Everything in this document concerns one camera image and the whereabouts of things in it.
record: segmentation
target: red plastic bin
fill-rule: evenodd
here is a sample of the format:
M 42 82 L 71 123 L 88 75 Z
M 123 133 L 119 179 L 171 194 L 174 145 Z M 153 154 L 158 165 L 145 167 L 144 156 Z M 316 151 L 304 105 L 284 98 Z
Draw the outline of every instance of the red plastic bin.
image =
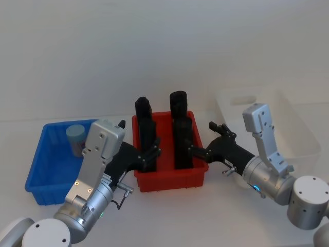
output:
M 157 160 L 157 171 L 134 171 L 138 187 L 141 192 L 159 191 L 167 189 L 181 189 L 203 186 L 208 164 L 199 159 L 193 159 L 194 168 L 174 168 L 174 141 L 172 134 L 172 118 L 170 112 L 153 113 L 156 122 L 157 136 L 161 138 L 161 156 Z M 194 114 L 188 111 L 193 123 L 194 146 L 202 148 L 202 142 L 196 126 Z M 136 116 L 133 116 L 133 145 L 140 150 L 139 130 Z

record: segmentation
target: white wall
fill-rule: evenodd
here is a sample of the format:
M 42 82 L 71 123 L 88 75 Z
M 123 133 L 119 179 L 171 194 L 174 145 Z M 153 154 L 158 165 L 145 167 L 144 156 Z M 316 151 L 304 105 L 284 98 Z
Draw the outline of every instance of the white wall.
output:
M 193 110 L 224 87 L 327 83 L 328 0 L 1 0 L 0 120 Z

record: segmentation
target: white table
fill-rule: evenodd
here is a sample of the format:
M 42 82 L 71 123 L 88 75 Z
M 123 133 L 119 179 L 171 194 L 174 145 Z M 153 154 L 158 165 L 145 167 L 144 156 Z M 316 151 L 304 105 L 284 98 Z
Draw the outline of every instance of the white table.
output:
M 329 131 L 324 132 L 329 126 L 328 105 L 296 107 L 323 148 L 315 175 L 329 178 Z M 317 114 L 321 115 L 321 121 L 316 119 Z M 217 136 L 208 129 L 209 121 L 217 121 L 217 116 L 213 112 L 196 112 L 195 117 L 207 146 Z M 131 142 L 131 117 L 109 119 L 127 121 L 125 141 Z M 24 185 L 43 125 L 62 120 L 70 119 L 0 122 L 0 228 L 21 216 L 37 221 L 52 217 L 58 210 L 59 205 L 38 206 Z M 111 204 L 86 240 L 75 246 L 264 247 L 312 242 L 314 232 L 294 227 L 286 217 L 286 207 L 261 199 L 251 189 L 239 188 L 232 177 L 222 176 L 224 169 L 220 163 L 210 164 L 201 188 L 150 193 L 139 192 L 131 172 L 124 182 L 135 187 L 135 192 L 120 211 Z M 115 199 L 121 198 L 122 193 L 117 191 Z

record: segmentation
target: blue plastic bin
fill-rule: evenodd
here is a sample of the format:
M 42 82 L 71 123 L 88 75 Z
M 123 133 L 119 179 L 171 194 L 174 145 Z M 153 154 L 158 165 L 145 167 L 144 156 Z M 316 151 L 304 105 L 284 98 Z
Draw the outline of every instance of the blue plastic bin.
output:
M 83 158 L 72 154 L 65 131 L 71 125 L 83 125 L 86 133 L 96 121 L 80 120 L 49 123 L 43 127 L 29 175 L 25 183 L 39 205 L 63 203 L 78 177 Z

